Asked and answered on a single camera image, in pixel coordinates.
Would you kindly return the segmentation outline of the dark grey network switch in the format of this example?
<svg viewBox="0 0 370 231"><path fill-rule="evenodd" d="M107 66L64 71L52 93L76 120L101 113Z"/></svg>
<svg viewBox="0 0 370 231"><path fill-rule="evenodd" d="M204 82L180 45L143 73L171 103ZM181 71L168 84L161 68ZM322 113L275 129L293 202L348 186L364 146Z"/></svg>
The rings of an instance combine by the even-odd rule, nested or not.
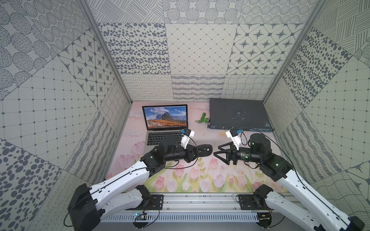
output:
<svg viewBox="0 0 370 231"><path fill-rule="evenodd" d="M208 128L214 130L236 128L244 131L274 131L262 101L221 98L210 99Z"/></svg>

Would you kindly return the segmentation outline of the aluminium mounting rail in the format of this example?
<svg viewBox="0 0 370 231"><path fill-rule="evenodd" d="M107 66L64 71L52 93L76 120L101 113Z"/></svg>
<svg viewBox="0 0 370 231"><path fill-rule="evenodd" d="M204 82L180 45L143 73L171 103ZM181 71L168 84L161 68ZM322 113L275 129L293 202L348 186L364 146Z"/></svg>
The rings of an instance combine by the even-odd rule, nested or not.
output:
<svg viewBox="0 0 370 231"><path fill-rule="evenodd" d="M135 208L145 198L138 190L121 193L105 202L96 204L97 210L103 210L103 217L115 214L130 214L132 216L154 215L303 215L312 213L304 209L292 195L274 194L272 201L266 205L268 210L241 210L236 200L236 193L164 193L162 210L136 210Z"/></svg>

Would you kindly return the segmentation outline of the black wireless mouse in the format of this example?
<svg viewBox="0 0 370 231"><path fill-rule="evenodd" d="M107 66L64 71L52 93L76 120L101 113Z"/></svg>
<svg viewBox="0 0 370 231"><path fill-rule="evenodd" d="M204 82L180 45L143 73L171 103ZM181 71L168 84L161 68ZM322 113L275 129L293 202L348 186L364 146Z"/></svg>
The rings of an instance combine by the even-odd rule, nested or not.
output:
<svg viewBox="0 0 370 231"><path fill-rule="evenodd" d="M197 147L198 157L208 157L213 153L213 147L210 144L202 144Z"/></svg>

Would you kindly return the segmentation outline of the silver open laptop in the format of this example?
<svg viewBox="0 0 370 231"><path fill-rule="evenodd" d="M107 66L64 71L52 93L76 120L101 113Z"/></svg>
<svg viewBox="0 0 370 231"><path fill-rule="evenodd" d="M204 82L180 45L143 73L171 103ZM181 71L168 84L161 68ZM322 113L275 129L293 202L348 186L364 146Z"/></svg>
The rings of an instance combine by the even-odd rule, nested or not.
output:
<svg viewBox="0 0 370 231"><path fill-rule="evenodd" d="M142 107L147 129L146 146L159 145L167 135L181 142L181 130L188 128L187 105L156 105Z"/></svg>

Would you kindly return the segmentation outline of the green plastic toy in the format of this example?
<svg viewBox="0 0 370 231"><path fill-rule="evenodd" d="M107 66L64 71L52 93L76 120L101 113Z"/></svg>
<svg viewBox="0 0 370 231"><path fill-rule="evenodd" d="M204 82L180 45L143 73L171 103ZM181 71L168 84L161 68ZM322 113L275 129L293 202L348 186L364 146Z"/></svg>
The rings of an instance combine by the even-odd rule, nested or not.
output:
<svg viewBox="0 0 370 231"><path fill-rule="evenodd" d="M207 118L206 115L207 114L205 112L202 113L201 118L199 120L196 120L195 122L197 122L197 123L206 123L206 124L210 123L210 119Z"/></svg>

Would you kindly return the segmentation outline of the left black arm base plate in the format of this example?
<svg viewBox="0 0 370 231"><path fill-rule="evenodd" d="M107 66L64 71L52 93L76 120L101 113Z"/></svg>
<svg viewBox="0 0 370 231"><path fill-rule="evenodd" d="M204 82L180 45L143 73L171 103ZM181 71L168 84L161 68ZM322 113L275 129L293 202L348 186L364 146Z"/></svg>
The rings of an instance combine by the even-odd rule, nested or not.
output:
<svg viewBox="0 0 370 231"><path fill-rule="evenodd" d="M136 210L162 210L163 208L163 194L152 194L150 197L146 197L137 206Z"/></svg>

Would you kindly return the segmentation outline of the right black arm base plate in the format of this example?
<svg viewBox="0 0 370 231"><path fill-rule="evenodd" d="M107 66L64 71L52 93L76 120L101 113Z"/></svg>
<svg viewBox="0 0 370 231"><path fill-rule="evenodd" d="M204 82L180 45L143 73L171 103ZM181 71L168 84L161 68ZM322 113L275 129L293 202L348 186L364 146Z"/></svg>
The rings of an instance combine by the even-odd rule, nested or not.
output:
<svg viewBox="0 0 370 231"><path fill-rule="evenodd" d="M238 194L236 200L241 210L268 210L264 199L253 194Z"/></svg>

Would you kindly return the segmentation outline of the pink floral table mat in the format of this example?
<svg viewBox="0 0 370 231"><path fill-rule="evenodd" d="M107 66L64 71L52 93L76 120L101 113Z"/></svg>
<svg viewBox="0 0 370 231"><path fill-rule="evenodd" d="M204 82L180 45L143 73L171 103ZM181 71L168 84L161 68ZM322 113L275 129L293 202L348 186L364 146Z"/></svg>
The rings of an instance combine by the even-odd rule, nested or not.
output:
<svg viewBox="0 0 370 231"><path fill-rule="evenodd" d="M146 153L146 125L143 106L165 105L165 102L136 102L132 105L128 120L119 139L117 150L111 166L106 173L106 179L121 173ZM207 124L198 123L203 113L210 115L208 102L188 102L189 128L195 132L189 144L211 144L213 150L230 141L223 130L210 130ZM277 182L267 177L256 168L255 163L226 165L213 155L199 158L196 162L187 163L184 160L172 161L168 166L174 170L164 169L145 182L150 192L254 192L262 184L274 191L286 193L287 190Z"/></svg>

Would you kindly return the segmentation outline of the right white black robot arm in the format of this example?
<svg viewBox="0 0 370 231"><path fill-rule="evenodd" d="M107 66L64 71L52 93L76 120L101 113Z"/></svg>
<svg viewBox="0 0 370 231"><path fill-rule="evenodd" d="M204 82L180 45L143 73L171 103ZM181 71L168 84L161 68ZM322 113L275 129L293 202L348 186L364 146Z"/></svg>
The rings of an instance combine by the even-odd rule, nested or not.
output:
<svg viewBox="0 0 370 231"><path fill-rule="evenodd" d="M342 212L311 187L285 158L272 152L271 139L262 133L250 136L247 147L241 147L240 131L226 132L231 142L222 144L214 156L225 164L253 162L304 206L301 208L263 184L253 193L257 207L281 213L306 231L363 231L364 222L357 216Z"/></svg>

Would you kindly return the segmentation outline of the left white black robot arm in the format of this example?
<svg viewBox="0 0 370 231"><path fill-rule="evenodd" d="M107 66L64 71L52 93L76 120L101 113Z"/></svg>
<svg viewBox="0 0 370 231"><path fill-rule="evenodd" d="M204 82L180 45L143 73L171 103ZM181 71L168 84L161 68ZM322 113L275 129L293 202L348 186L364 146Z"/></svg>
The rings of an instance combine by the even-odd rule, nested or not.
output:
<svg viewBox="0 0 370 231"><path fill-rule="evenodd" d="M172 135L165 136L151 151L125 171L93 186L76 188L67 207L71 227L75 231L91 231L104 218L127 209L143 209L150 205L151 194L143 185L153 175L166 169L168 161L191 163L213 152L212 146L189 145L190 137L182 142Z"/></svg>

